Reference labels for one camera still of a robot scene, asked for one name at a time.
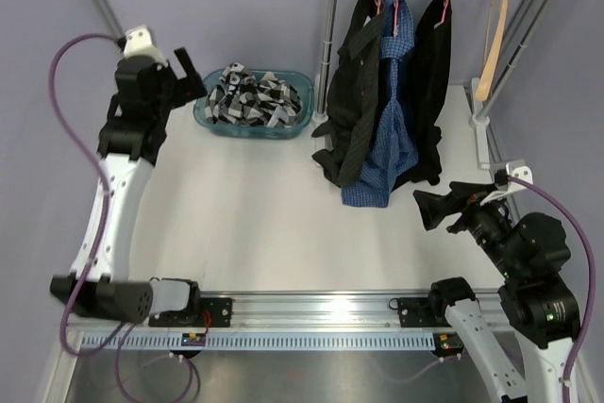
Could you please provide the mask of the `black white checkered shirt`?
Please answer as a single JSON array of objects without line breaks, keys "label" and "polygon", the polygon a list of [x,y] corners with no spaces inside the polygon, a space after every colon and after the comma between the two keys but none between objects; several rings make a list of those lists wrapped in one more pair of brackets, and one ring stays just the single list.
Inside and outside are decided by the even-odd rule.
[{"label": "black white checkered shirt", "polygon": [[292,128],[302,118],[302,101],[296,88],[273,72],[257,78],[233,62],[210,91],[203,116],[215,125]]}]

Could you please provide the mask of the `wooden hanger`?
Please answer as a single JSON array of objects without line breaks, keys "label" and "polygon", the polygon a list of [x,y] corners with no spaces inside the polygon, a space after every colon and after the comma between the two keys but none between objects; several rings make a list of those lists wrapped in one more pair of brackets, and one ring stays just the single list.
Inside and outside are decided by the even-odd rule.
[{"label": "wooden hanger", "polygon": [[483,65],[475,99],[485,102],[491,92],[506,27],[509,0],[490,0],[483,49]]}]

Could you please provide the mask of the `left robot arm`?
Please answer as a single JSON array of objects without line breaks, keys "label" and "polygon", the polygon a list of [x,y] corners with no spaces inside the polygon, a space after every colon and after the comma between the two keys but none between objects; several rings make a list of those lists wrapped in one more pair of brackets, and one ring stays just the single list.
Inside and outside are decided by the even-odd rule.
[{"label": "left robot arm", "polygon": [[202,316],[192,281],[129,277],[134,226],[171,112],[207,93],[187,50],[180,47],[175,55],[183,77],[169,63],[141,51],[117,64],[117,92],[92,154],[99,181],[85,238],[70,271],[53,276],[50,284],[51,295],[68,315],[139,324],[169,312],[183,327]]}]

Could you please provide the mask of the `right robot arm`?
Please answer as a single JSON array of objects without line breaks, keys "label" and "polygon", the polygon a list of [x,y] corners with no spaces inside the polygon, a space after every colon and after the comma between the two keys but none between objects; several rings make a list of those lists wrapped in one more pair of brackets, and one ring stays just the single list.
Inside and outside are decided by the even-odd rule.
[{"label": "right robot arm", "polygon": [[425,230],[445,217],[447,232],[468,232],[503,276],[501,307],[522,352],[519,375],[481,318],[475,293],[462,277],[433,283],[427,312],[436,324],[461,337],[494,402],[576,402],[571,352],[579,339],[579,304],[560,271],[570,259],[562,222],[531,212],[517,224],[494,198],[496,186],[453,182],[449,193],[416,191]]}]

